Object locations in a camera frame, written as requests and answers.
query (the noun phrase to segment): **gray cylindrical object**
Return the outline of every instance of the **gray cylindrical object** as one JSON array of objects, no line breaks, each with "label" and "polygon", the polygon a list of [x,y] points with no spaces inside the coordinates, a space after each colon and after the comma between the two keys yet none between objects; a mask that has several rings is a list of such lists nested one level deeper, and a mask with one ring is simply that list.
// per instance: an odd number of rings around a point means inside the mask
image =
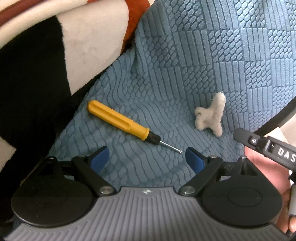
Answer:
[{"label": "gray cylindrical object", "polygon": [[289,205],[289,216],[296,216],[296,184],[291,187],[291,200]]}]

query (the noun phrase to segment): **metal screw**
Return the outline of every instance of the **metal screw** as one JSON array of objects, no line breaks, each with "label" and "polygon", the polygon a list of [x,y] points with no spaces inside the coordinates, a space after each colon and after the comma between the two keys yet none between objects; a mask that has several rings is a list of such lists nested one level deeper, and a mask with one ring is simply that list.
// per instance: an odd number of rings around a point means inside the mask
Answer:
[{"label": "metal screw", "polygon": [[183,194],[192,194],[192,193],[195,193],[195,191],[196,191],[195,188],[191,186],[185,186],[181,188],[181,192]]},{"label": "metal screw", "polygon": [[102,194],[111,194],[114,192],[114,188],[110,186],[104,186],[104,187],[101,187],[99,191]]}]

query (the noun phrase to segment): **black circular cover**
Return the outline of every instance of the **black circular cover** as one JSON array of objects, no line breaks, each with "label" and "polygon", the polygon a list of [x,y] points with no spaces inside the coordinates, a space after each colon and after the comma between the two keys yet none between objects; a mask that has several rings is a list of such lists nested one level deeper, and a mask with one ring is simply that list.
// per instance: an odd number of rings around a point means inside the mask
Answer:
[{"label": "black circular cover", "polygon": [[76,221],[90,210],[92,203],[92,193],[84,184],[49,175],[27,180],[11,201],[18,218],[46,228]]},{"label": "black circular cover", "polygon": [[272,184],[241,175],[210,185],[202,205],[218,221],[239,227],[255,227],[276,221],[282,198]]}]

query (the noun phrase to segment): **brown fabric stripe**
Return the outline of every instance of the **brown fabric stripe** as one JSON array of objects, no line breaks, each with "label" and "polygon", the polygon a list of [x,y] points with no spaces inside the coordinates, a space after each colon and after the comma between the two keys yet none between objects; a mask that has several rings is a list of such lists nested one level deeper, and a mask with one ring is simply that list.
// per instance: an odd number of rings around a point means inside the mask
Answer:
[{"label": "brown fabric stripe", "polygon": [[123,52],[126,47],[128,47],[129,41],[134,37],[134,33],[140,18],[150,7],[150,3],[148,0],[125,0],[125,2],[128,6],[129,19],[126,34],[123,39],[121,52]]},{"label": "brown fabric stripe", "polygon": [[44,0],[19,0],[0,12],[0,26]]}]

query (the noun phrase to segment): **blue textured fabric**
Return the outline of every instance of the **blue textured fabric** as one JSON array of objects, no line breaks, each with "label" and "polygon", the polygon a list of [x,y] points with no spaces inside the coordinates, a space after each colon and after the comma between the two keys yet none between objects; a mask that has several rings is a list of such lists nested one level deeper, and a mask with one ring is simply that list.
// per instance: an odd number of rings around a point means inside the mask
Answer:
[{"label": "blue textured fabric", "polygon": [[[110,160],[100,175],[115,188],[174,186],[194,172],[192,146],[236,161],[235,128],[254,131],[296,95],[295,0],[158,0],[141,18],[133,47],[86,95],[50,155],[70,160],[102,146]],[[197,131],[194,109],[226,95],[224,133]],[[141,142],[87,111],[96,99],[149,127],[182,155]]]}]

